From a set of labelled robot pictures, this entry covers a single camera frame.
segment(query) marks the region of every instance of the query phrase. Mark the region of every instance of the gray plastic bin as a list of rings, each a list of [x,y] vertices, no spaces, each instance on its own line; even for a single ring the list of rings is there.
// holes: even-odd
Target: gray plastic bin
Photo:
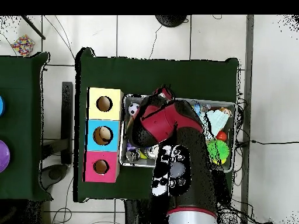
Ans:
[[[121,133],[120,133],[120,156],[119,161],[123,166],[137,166],[137,167],[150,167],[155,166],[154,159],[139,159],[135,163],[130,163],[126,158],[127,151],[127,138],[126,138],[126,125],[130,120],[130,114],[128,113],[128,107],[131,103],[140,104],[143,98],[146,97],[141,95],[140,97],[134,97],[133,94],[127,94],[123,98],[123,114],[121,118]],[[227,134],[226,143],[230,147],[230,155],[227,157],[227,161],[221,165],[225,173],[230,172],[234,166],[234,150],[235,150],[235,140],[236,140],[236,123],[237,123],[237,105],[231,102],[223,101],[211,101],[211,100],[192,100],[192,99],[182,99],[176,98],[177,100],[185,100],[194,106],[196,103],[199,104],[209,104],[211,107],[226,107],[231,110],[232,117],[230,117],[224,127],[224,132]]]

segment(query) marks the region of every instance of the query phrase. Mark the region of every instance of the green spiky ball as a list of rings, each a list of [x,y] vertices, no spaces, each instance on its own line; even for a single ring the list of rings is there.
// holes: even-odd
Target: green spiky ball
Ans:
[[[208,145],[208,154],[212,160],[224,160],[230,154],[230,149],[222,140],[213,140]]]

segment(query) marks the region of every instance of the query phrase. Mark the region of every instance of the blue bowl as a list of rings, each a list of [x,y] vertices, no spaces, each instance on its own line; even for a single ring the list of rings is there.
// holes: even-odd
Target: blue bowl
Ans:
[[[3,115],[4,110],[5,110],[4,99],[0,96],[0,116]]]

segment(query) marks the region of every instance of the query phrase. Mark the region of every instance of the black wheel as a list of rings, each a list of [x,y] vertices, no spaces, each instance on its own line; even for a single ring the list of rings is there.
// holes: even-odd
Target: black wheel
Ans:
[[[187,18],[187,15],[156,15],[159,23],[165,27],[177,27]]]

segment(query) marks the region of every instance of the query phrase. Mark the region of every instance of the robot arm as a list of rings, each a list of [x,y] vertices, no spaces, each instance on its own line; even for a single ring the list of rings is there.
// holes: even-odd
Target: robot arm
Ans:
[[[128,125],[128,140],[139,148],[161,144],[152,194],[169,198],[169,224],[217,224],[201,122],[186,101],[170,100],[168,92],[160,88],[142,101]]]

